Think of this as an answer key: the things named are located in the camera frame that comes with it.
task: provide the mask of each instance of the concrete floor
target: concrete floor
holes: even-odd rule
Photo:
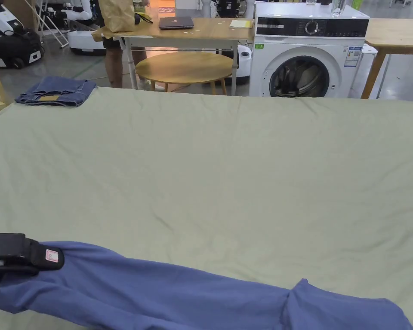
[[[402,7],[402,4],[396,3],[389,8],[388,3],[388,0],[364,0],[361,11],[373,18],[413,18],[413,6]],[[193,10],[176,10],[176,15],[201,16],[200,11]],[[45,58],[34,65],[22,70],[0,69],[0,78],[10,97],[16,97],[42,77],[48,75],[93,79],[98,86],[109,86],[104,68],[104,57],[74,55],[68,48],[59,49],[58,43],[53,39],[46,39],[44,48],[46,50]],[[148,51],[149,56],[154,52],[153,50]],[[360,97],[372,60],[371,55],[365,55],[349,97]],[[126,73],[123,76],[123,87],[131,88],[126,62],[124,62],[123,70]],[[382,72],[371,94],[372,98],[376,97],[381,79]],[[248,87],[248,85],[238,86],[237,95],[247,96]],[[210,87],[209,85],[191,85],[178,88],[174,92],[210,94]],[[393,55],[391,57],[380,97],[413,101],[413,55]]]

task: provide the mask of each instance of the blue t-shirt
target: blue t-shirt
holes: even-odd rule
[[[413,330],[387,299],[343,296],[305,279],[287,290],[129,259],[91,244],[45,244],[63,250],[62,269],[6,275],[0,309],[33,310],[93,329]]]

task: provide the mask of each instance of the round wooden table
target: round wooden table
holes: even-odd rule
[[[222,83],[226,95],[225,78],[232,74],[232,59],[215,53],[176,52],[149,57],[136,65],[138,76],[151,80],[151,90],[156,82],[165,84],[210,83],[212,94],[216,94],[215,82]]]

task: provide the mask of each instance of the washing machine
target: washing machine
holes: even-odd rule
[[[249,96],[346,98],[370,17],[346,6],[256,3]]]

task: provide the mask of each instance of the laptop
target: laptop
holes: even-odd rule
[[[159,20],[161,30],[187,30],[194,27],[191,17],[163,17]]]

